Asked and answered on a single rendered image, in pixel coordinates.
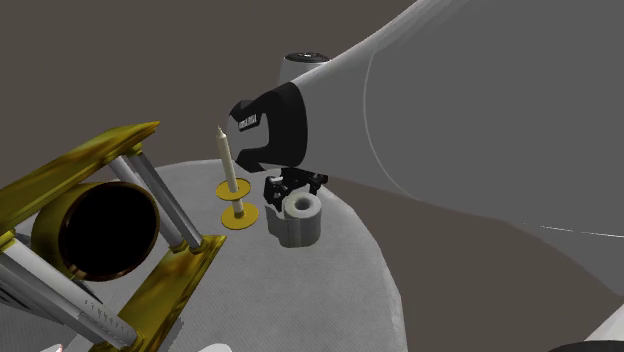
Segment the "golden pillared mantel clock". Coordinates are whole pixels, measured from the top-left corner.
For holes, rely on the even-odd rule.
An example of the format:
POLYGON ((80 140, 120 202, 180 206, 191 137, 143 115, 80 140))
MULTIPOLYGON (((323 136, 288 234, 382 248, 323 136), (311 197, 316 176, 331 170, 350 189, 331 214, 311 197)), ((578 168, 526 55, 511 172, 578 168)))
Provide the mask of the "golden pillared mantel clock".
POLYGON ((158 352, 224 238, 197 232, 143 154, 152 122, 115 127, 0 189, 0 301, 86 338, 89 352, 158 352), (119 311, 90 282, 168 250, 119 311))

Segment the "grey toilet paper roll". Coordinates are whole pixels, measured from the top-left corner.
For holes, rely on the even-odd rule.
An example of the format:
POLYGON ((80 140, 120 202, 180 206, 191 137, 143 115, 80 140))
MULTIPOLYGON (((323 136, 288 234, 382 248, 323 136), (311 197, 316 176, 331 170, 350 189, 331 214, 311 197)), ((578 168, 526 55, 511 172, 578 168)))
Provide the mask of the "grey toilet paper roll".
POLYGON ((308 247, 315 244, 321 234, 322 204, 308 192, 290 194, 283 201, 283 216, 265 207, 268 232, 286 248, 308 247))

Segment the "white candle in golden holder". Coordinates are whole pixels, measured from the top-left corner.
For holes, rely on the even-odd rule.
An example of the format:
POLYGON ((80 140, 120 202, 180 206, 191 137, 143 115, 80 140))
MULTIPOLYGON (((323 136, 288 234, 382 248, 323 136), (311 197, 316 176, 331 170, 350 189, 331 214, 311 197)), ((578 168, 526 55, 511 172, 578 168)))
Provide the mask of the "white candle in golden holder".
POLYGON ((216 142, 225 174, 225 180, 216 188, 216 196, 231 203, 222 213, 221 222, 227 229, 242 230, 257 221, 259 211, 253 204, 243 201, 251 191, 251 184, 236 176, 228 139, 220 127, 217 128, 216 142))

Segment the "round grey table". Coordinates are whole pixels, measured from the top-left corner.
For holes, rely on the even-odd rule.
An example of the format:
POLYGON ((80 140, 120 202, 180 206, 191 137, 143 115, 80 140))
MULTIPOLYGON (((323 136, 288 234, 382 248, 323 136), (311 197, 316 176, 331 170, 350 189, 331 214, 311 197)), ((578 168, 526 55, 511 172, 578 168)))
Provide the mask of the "round grey table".
MULTIPOLYGON (((158 352, 198 352, 225 343, 233 352, 408 352, 401 296, 377 241, 356 212, 327 188, 322 233, 309 247, 285 248, 267 231, 267 173, 238 177, 258 207, 251 227, 228 231, 228 205, 215 195, 221 162, 189 161, 157 168, 199 232, 227 239, 158 352)), ((118 312, 168 250, 159 237, 142 265, 120 279, 89 283, 118 312)), ((0 304, 0 352, 40 352, 54 344, 88 352, 70 328, 0 304)))

